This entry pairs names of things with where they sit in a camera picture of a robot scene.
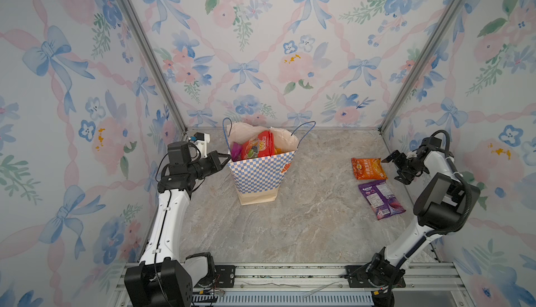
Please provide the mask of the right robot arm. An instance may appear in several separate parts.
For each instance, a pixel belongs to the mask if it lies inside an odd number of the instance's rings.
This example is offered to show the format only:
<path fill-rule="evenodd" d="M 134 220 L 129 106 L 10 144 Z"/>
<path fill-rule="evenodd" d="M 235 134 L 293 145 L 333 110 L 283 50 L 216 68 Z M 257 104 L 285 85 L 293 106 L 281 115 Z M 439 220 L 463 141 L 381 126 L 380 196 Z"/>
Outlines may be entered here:
<path fill-rule="evenodd" d="M 430 180 L 413 207 L 414 219 L 392 244 L 374 254 L 358 278 L 368 287 L 388 291 L 406 273 L 406 264 L 433 241 L 462 229 L 481 190 L 457 169 L 450 151 L 451 139 L 438 130 L 410 153 L 393 151 L 383 159 L 396 166 L 395 180 L 410 185 L 423 175 Z"/>

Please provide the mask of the orange chip snack packet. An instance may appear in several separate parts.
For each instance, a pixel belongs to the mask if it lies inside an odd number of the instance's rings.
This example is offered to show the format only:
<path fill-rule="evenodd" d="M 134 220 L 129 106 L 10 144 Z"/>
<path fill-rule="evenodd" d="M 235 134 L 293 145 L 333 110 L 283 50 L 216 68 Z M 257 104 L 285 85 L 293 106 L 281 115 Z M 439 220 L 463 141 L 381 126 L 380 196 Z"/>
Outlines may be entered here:
<path fill-rule="evenodd" d="M 387 180 L 379 158 L 352 158 L 351 163 L 357 180 Z"/>

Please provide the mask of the purple small snack packet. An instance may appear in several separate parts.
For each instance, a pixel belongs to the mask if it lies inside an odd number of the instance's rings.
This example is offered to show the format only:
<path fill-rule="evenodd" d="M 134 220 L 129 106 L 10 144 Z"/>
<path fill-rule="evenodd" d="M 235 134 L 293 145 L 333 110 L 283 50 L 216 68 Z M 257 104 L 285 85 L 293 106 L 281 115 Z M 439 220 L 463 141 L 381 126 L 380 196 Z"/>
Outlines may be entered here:
<path fill-rule="evenodd" d="M 377 220 L 405 213 L 406 210 L 385 181 L 360 184 L 359 190 L 375 213 Z"/>

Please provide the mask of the blue checkered paper bag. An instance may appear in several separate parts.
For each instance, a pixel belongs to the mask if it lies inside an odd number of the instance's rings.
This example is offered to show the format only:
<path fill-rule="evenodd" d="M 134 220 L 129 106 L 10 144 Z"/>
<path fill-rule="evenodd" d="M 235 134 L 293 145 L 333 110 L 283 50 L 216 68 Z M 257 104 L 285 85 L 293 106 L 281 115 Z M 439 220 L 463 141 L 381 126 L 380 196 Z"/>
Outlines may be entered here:
<path fill-rule="evenodd" d="M 228 163 L 242 206 L 275 201 L 300 144 L 310 133 L 307 130 L 301 137 L 298 136 L 298 131 L 306 126 L 312 130 L 316 122 L 305 122 L 290 132 L 283 128 L 266 128 L 244 122 L 233 122 L 230 118 L 223 120 L 222 129 L 229 153 L 234 142 L 243 145 L 266 130 L 274 135 L 276 148 L 274 156 L 237 162 L 231 160 Z"/>

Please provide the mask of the red fruit candy bag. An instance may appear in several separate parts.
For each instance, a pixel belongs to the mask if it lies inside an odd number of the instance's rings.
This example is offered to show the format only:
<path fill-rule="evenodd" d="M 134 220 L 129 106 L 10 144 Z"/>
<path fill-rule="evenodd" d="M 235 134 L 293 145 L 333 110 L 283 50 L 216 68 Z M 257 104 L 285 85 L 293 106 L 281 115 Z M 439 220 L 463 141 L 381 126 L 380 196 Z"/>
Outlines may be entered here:
<path fill-rule="evenodd" d="M 269 131 L 263 131 L 242 145 L 241 159 L 249 160 L 274 156 L 276 148 L 274 135 Z"/>

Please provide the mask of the purple grape candy bag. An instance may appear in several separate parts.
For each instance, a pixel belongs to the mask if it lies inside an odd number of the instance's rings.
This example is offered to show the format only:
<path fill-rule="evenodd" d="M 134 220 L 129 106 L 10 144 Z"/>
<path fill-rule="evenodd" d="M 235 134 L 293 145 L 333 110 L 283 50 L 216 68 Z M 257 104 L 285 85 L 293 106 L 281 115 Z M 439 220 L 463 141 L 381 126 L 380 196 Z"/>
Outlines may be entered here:
<path fill-rule="evenodd" d="M 242 151 L 243 151 L 243 145 L 238 144 L 237 142 L 234 142 L 233 145 L 231 146 L 231 150 L 230 150 L 231 159 L 232 159 L 233 162 L 243 160 Z"/>

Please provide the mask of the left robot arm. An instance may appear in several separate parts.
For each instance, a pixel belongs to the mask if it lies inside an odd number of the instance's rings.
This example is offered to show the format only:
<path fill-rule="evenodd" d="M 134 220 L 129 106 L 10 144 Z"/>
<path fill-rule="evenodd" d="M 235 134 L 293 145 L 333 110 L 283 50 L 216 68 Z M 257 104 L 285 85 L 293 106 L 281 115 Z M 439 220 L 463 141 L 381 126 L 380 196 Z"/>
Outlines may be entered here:
<path fill-rule="evenodd" d="M 193 193 L 220 172 L 230 155 L 212 151 L 192 159 L 171 153 L 158 182 L 159 205 L 153 230 L 139 264 L 127 269 L 124 284 L 133 306 L 193 306 L 194 290 L 212 290 L 218 276 L 211 253 L 180 262 L 181 231 Z"/>

